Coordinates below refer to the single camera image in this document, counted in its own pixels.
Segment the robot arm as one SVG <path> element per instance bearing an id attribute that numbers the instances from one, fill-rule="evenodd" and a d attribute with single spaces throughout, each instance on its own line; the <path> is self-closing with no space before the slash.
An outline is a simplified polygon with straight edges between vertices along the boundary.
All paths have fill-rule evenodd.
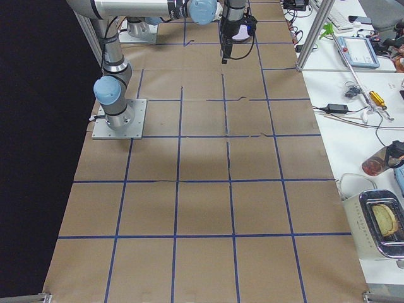
<path id="1" fill-rule="evenodd" d="M 159 17 L 134 17 L 128 16 L 127 18 L 127 32 L 130 36 L 145 40 L 151 35 L 151 27 L 157 26 L 161 23 Z"/>
<path id="2" fill-rule="evenodd" d="M 102 51 L 102 77 L 93 91 L 104 110 L 106 125 L 114 131 L 126 130 L 134 123 L 137 113 L 125 98 L 132 76 L 132 67 L 124 57 L 119 41 L 116 18 L 125 16 L 130 22 L 159 24 L 181 18 L 207 25 L 220 20 L 222 63 L 231 59 L 234 36 L 246 26 L 255 36 L 257 20 L 245 1 L 225 1 L 221 11 L 218 1 L 68 1 L 70 8 L 90 19 Z"/>

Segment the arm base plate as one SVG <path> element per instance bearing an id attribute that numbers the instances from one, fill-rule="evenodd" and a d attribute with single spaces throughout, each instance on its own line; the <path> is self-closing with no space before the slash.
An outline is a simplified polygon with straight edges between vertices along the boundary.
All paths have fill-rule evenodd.
<path id="1" fill-rule="evenodd" d="M 119 41 L 122 44 L 155 44 L 157 41 L 158 26 L 151 27 L 151 35 L 145 40 L 135 38 L 129 35 L 127 32 L 127 20 L 122 24 L 119 30 Z"/>
<path id="2" fill-rule="evenodd" d="M 143 136 L 146 99 L 127 99 L 128 106 L 119 116 L 108 116 L 104 109 L 99 107 L 96 118 L 93 120 L 92 138 L 95 140 L 140 140 Z"/>

